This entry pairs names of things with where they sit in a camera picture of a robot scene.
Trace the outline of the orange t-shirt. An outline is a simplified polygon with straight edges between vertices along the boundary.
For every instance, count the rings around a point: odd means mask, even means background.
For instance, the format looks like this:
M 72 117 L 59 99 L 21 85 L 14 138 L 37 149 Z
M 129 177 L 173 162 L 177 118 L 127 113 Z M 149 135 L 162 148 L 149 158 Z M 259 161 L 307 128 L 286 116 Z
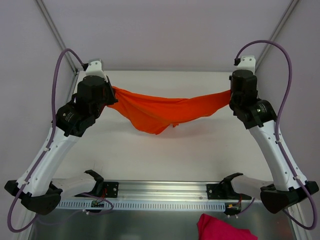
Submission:
M 169 126 L 210 117 L 227 106 L 231 97 L 230 90 L 192 98 L 165 98 L 113 89 L 118 102 L 108 107 L 127 118 L 135 129 L 154 135 Z

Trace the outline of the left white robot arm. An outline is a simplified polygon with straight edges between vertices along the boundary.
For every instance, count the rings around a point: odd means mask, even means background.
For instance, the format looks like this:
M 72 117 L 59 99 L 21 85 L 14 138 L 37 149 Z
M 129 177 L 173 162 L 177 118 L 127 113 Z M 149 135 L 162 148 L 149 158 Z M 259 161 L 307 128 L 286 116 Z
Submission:
M 5 190 L 18 197 L 26 209 L 43 216 L 69 197 L 86 194 L 100 197 L 104 179 L 94 170 L 61 180 L 53 177 L 70 149 L 96 123 L 104 107 L 117 101 L 108 76 L 92 73 L 85 76 L 71 100 L 58 109 L 43 149 L 24 175 L 5 184 Z

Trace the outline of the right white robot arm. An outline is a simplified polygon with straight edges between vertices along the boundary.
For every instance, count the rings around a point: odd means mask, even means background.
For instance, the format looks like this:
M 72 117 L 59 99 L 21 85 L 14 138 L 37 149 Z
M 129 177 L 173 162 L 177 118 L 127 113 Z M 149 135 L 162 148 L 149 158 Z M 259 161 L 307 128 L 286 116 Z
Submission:
M 257 142 L 272 175 L 272 181 L 250 178 L 237 172 L 221 182 L 207 184 L 209 200 L 239 200 L 244 197 L 261 200 L 264 207 L 276 214 L 302 202 L 319 191 L 295 163 L 277 128 L 272 105 L 258 98 L 257 77 L 250 70 L 235 70 L 229 77 L 229 106 Z

